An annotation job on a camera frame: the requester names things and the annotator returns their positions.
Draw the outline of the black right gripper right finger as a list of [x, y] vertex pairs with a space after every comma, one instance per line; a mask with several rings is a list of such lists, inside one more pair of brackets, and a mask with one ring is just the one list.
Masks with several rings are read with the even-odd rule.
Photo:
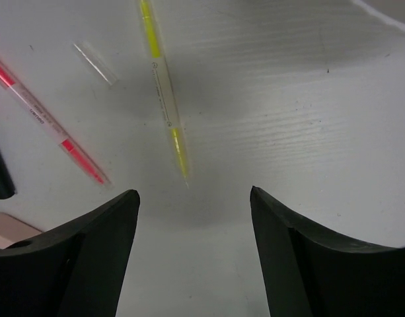
[[405, 316], [405, 247], [333, 231], [268, 192], [250, 192], [271, 316]]

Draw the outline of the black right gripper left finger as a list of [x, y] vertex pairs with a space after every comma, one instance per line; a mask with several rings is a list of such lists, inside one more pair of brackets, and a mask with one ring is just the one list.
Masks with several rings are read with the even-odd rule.
[[0, 316], [115, 316], [139, 205], [138, 192], [127, 190], [0, 249]]

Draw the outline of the thin pink highlighter pen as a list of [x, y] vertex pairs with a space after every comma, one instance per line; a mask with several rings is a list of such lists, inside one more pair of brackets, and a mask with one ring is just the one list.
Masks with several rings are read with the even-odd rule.
[[108, 187], [110, 181], [77, 142], [48, 112], [42, 103], [0, 61], [0, 85], [20, 104], [22, 109], [59, 146], [66, 155], [93, 181]]

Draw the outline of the yellow highlighter pen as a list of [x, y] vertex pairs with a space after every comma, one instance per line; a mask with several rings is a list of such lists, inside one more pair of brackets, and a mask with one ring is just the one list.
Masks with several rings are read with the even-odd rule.
[[177, 167], [187, 184], [190, 177], [190, 167], [184, 132], [176, 105], [176, 98], [161, 37], [159, 36], [157, 21], [150, 1], [138, 1], [137, 3], [143, 22], [145, 40], [149, 49], [151, 72], [155, 80], [157, 99], [163, 113], [168, 139], [170, 140], [172, 151], [175, 155]]

